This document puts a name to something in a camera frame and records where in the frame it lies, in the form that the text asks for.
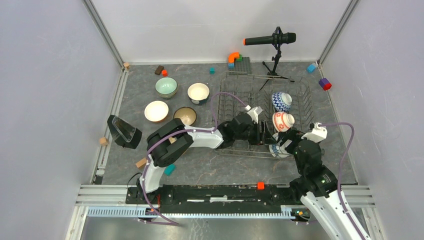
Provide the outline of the red and white bowl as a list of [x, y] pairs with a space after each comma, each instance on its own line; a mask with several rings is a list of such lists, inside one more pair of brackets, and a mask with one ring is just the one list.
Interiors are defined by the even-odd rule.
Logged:
[[295, 124], [292, 114], [279, 111], [272, 115], [272, 123], [277, 132], [286, 132]]

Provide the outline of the teal and white bowl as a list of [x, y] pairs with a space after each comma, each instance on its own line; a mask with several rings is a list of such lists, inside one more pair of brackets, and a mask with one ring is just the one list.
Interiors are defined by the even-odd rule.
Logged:
[[209, 99], [210, 89], [204, 83], [194, 83], [187, 89], [187, 95], [193, 104], [203, 105]]

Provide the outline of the dark brown patterned bowl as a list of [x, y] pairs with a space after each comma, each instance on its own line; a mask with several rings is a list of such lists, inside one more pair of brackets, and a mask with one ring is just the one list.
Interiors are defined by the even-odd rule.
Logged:
[[180, 119], [187, 126], [192, 126], [197, 120], [197, 113], [193, 108], [184, 106], [174, 112], [173, 118]]

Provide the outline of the mint green flower bowl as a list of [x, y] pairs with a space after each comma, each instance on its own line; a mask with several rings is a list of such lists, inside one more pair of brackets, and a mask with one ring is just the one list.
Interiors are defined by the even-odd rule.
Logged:
[[155, 91], [160, 97], [170, 99], [178, 91], [178, 83], [171, 77], [162, 77], [156, 82]]

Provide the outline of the orange bowl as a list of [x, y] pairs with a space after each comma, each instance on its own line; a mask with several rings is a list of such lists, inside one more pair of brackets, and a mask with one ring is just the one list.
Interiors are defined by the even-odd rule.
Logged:
[[162, 122], [167, 117], [168, 113], [168, 105], [160, 100], [150, 102], [144, 110], [145, 118], [153, 123]]

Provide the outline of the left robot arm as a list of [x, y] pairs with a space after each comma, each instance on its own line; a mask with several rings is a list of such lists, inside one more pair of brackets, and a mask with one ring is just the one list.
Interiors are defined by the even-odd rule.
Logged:
[[185, 125], [175, 118], [146, 139], [147, 163], [139, 178], [138, 197], [145, 204], [153, 203], [165, 169], [178, 160], [189, 148], [226, 149], [235, 141], [247, 141], [251, 146], [275, 144], [267, 122], [254, 120], [242, 112], [216, 128]]

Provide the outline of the small orange cube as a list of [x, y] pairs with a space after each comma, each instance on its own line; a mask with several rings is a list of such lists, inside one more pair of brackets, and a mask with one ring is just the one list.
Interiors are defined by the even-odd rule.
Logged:
[[258, 182], [257, 185], [257, 190], [264, 190], [265, 189], [265, 183], [264, 182]]

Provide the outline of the purple and red block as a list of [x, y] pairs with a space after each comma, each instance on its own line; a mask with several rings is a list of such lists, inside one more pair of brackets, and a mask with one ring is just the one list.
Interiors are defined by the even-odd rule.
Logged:
[[318, 84], [320, 85], [320, 87], [324, 91], [327, 91], [327, 90], [331, 89], [331, 87], [332, 87], [332, 84], [330, 83], [330, 81], [327, 78], [321, 78], [319, 80]]

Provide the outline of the light blue block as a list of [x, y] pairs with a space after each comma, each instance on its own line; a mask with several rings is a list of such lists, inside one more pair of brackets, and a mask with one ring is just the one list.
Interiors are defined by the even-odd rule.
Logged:
[[311, 63], [307, 68], [306, 68], [306, 71], [308, 72], [308, 73], [313, 73], [316, 69], [317, 69], [317, 67], [318, 67], [318, 65], [314, 62], [314, 63]]

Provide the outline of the green block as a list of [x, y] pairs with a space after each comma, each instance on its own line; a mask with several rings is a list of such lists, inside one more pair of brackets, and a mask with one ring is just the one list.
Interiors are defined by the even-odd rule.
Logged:
[[235, 61], [236, 62], [241, 62], [243, 60], [243, 56], [241, 54], [239, 54], [236, 58]]

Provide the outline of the orange curved block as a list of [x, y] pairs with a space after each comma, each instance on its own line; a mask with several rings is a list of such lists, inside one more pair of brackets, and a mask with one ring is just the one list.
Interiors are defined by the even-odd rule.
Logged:
[[240, 53], [239, 52], [232, 52], [229, 56], [228, 56], [228, 63], [229, 64], [233, 64], [234, 62], [237, 61], [237, 59], [240, 58]]

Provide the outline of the brown block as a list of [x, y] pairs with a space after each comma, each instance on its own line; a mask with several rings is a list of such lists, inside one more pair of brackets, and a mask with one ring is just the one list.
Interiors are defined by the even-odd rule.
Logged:
[[165, 67], [163, 66], [163, 65], [159, 65], [157, 68], [156, 68], [156, 70], [154, 71], [154, 74], [155, 75], [161, 75], [162, 74], [162, 71], [165, 69]]

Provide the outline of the tan wooden brick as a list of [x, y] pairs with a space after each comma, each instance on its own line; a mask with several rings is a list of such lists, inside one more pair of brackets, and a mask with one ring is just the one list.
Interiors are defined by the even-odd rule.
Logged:
[[147, 159], [143, 158], [141, 160], [139, 160], [135, 165], [138, 169], [142, 169], [146, 164], [147, 164]]

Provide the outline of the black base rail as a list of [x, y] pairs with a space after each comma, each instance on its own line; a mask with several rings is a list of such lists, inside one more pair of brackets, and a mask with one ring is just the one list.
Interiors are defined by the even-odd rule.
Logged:
[[287, 185], [168, 185], [143, 194], [141, 187], [127, 189], [125, 203], [150, 202], [162, 214], [273, 214], [281, 206], [300, 206], [300, 196]]

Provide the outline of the wooden cube at wall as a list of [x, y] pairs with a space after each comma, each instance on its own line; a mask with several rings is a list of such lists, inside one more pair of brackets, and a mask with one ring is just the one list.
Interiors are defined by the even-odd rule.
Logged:
[[109, 144], [109, 140], [106, 137], [101, 137], [99, 139], [99, 144], [103, 147], [107, 146]]

